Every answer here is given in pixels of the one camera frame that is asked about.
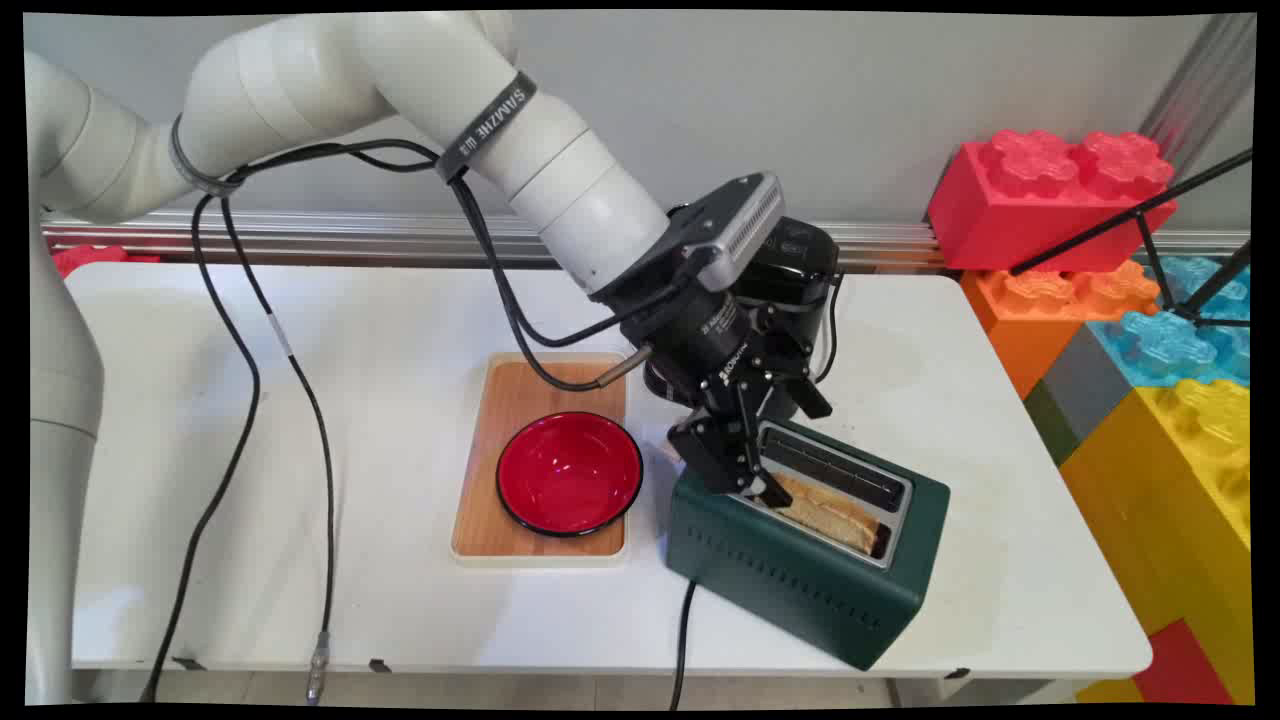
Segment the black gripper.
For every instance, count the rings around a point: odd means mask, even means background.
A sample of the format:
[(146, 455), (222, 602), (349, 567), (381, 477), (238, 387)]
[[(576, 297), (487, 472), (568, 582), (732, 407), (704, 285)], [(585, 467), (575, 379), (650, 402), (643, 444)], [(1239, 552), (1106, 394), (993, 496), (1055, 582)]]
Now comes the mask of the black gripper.
[(812, 374), (813, 278), (794, 268), (750, 268), (709, 291), (686, 272), (650, 268), (600, 292), (621, 332), (649, 348), (645, 387), (694, 409), (667, 439), (713, 495), (765, 507), (792, 496), (763, 466), (755, 411), (788, 420), (832, 414)]

